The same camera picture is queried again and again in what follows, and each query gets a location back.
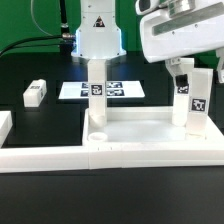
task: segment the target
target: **white cube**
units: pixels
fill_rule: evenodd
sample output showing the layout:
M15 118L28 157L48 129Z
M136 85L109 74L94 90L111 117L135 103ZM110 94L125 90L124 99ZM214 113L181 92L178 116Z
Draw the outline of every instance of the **white cube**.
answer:
M39 107L47 93L46 81L34 80L23 94L25 107Z

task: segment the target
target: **white block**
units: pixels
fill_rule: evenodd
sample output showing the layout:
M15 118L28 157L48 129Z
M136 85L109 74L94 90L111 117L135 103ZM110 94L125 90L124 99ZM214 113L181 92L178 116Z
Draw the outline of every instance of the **white block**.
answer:
M106 60L90 60L88 63L90 125L101 128L107 122Z
M2 147L12 127L12 116L10 111L0 112L0 148Z
M187 137L205 137L213 70L194 69L190 77L190 104L186 124Z
M23 94L25 107L39 107L47 93L46 81L34 80Z

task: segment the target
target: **small white block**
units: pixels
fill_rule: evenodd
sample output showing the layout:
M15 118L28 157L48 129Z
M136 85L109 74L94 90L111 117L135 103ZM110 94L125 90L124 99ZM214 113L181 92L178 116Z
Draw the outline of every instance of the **small white block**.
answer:
M25 107L39 107L47 93L46 81L34 80L23 94Z
M12 127L12 116L10 111L0 112L0 148L2 147Z

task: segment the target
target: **white tray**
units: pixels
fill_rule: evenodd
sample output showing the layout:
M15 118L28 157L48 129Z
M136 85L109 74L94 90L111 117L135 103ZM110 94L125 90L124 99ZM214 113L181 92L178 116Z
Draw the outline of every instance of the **white tray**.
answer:
M209 117L205 140L185 140L185 128L171 124L172 107L108 108L107 115L107 126L94 129L86 110L83 145L92 169L224 164L224 137ZM92 141L92 133L108 138Z

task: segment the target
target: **black cable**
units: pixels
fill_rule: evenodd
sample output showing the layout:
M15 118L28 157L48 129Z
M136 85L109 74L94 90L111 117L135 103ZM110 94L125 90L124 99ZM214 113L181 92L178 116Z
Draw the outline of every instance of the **black cable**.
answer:
M32 42L32 41L52 40L52 39L61 39L61 38L62 38L61 35L55 35L55 36L46 36L46 37L32 37L32 38L27 38L27 39L19 40L19 41L16 41L16 42L12 43L12 44L9 44L5 48L3 48L2 51L0 52L0 57L5 52L13 49L15 46L17 46L19 44L23 44L23 43L27 43L27 42Z
M15 46L13 49L19 49L19 48L29 48L29 47L51 47L51 46L59 46L62 45L61 43L56 44L38 44L38 45L22 45L22 46Z

